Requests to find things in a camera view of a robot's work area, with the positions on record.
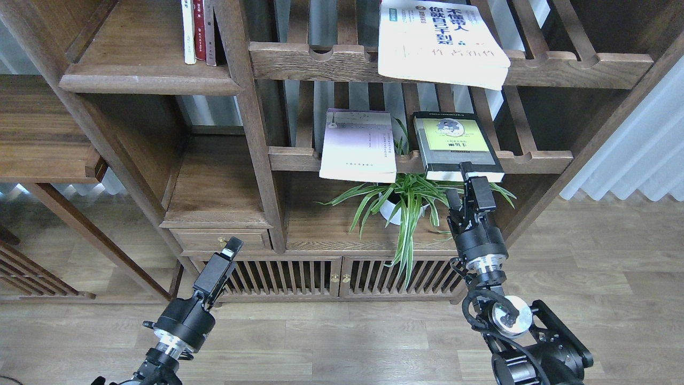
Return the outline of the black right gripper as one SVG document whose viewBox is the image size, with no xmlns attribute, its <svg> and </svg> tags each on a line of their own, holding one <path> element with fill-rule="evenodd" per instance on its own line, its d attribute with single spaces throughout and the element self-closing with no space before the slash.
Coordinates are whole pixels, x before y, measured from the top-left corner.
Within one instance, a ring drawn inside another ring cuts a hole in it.
<svg viewBox="0 0 684 385">
<path fill-rule="evenodd" d="M 463 177 L 463 200 L 456 189 L 446 190 L 449 205 L 448 224 L 458 257 L 464 264 L 488 255 L 509 256 L 500 229 L 484 216 L 479 222 L 464 219 L 464 212 L 493 212 L 496 202 L 487 177 L 477 176 L 472 163 L 460 163 Z"/>
</svg>

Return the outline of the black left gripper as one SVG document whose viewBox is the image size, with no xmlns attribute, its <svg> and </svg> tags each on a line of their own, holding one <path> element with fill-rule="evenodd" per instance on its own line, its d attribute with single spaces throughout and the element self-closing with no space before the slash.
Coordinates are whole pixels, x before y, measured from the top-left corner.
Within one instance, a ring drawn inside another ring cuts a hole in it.
<svg viewBox="0 0 684 385">
<path fill-rule="evenodd" d="M 235 256 L 243 241 L 232 237 L 222 251 L 214 253 L 193 283 L 195 294 L 190 299 L 174 299 L 156 322 L 144 321 L 160 339 L 156 349 L 166 355 L 197 353 L 215 326 L 210 310 L 224 292 L 235 270 Z"/>
</svg>

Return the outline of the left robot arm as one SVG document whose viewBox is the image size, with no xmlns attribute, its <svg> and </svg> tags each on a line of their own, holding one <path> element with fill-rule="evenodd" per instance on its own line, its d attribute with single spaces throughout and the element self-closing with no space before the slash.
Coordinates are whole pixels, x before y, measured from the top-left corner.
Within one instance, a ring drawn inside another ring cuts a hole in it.
<svg viewBox="0 0 684 385">
<path fill-rule="evenodd" d="M 215 326 L 210 309 L 224 292 L 242 246 L 242 240 L 230 238 L 193 283 L 195 292 L 190 299 L 171 300 L 156 322 L 143 323 L 153 329 L 159 343 L 147 351 L 144 363 L 124 384 L 181 384 L 176 375 L 179 361 L 193 360 L 193 353 L 200 350 Z"/>
</svg>

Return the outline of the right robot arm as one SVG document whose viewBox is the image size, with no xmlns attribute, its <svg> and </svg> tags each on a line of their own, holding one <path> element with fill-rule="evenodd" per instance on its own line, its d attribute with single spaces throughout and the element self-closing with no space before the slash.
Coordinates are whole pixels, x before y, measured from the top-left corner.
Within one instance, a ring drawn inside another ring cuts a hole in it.
<svg viewBox="0 0 684 385">
<path fill-rule="evenodd" d="M 467 285 L 462 312 L 492 355 L 498 384 L 582 384 L 594 359 L 586 346 L 541 300 L 532 305 L 506 295 L 508 249 L 488 214 L 496 209 L 489 181 L 460 163 L 464 192 L 446 192 L 447 218 L 457 256 L 450 264 Z"/>
</svg>

